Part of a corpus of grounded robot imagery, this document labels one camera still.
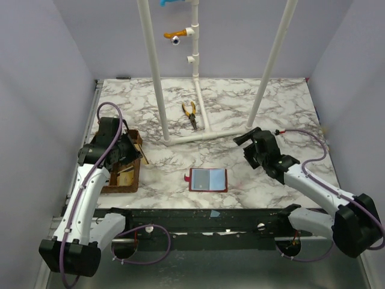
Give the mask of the tan card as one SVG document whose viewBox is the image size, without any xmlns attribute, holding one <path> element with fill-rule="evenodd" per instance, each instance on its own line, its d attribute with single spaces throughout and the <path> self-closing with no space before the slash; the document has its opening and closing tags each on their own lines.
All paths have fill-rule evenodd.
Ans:
<svg viewBox="0 0 385 289">
<path fill-rule="evenodd" d="M 141 155 L 142 155 L 142 163 L 144 164 L 144 165 L 148 165 L 149 164 L 149 161 L 148 161 L 148 159 L 147 159 L 147 157 L 146 157 L 146 155 L 145 155 L 145 153 L 144 153 L 144 151 L 143 151 L 143 148 L 142 148 L 142 145 L 141 144 L 139 144 L 139 143 L 135 143 L 134 144 L 134 146 L 135 146 L 135 148 L 141 153 Z"/>
</svg>

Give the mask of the red leather card holder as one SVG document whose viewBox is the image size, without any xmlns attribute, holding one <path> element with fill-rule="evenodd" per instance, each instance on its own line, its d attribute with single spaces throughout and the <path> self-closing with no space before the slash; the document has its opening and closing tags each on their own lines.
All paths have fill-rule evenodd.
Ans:
<svg viewBox="0 0 385 289">
<path fill-rule="evenodd" d="M 227 193 L 226 169 L 190 168 L 189 175 L 184 174 L 184 181 L 188 183 L 189 191 Z"/>
</svg>

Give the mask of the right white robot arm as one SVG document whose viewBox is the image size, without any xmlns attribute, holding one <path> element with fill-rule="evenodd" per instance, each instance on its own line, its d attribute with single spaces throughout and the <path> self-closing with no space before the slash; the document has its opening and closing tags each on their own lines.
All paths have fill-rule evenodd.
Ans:
<svg viewBox="0 0 385 289">
<path fill-rule="evenodd" d="M 280 152 L 276 137 L 281 131 L 256 127 L 235 137 L 238 145 L 250 141 L 244 158 L 256 169 L 279 183 L 291 187 L 318 204 L 323 212 L 297 205 L 288 207 L 284 218 L 294 230 L 311 232 L 332 241 L 342 253 L 351 258 L 366 250 L 384 248 L 384 227 L 371 197 L 356 196 L 337 188 L 306 169 L 306 162 Z"/>
</svg>

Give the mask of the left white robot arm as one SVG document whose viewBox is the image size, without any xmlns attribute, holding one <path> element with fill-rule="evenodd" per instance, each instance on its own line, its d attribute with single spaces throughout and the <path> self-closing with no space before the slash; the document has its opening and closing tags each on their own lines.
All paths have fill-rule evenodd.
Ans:
<svg viewBox="0 0 385 289">
<path fill-rule="evenodd" d="M 42 240 L 38 252 L 53 272 L 92 277 L 104 248 L 126 226 L 124 214 L 109 213 L 93 232 L 91 221 L 102 188 L 112 169 L 142 157 L 128 132 L 125 120 L 101 117 L 91 142 L 78 152 L 76 182 L 63 219 L 49 240 Z"/>
</svg>

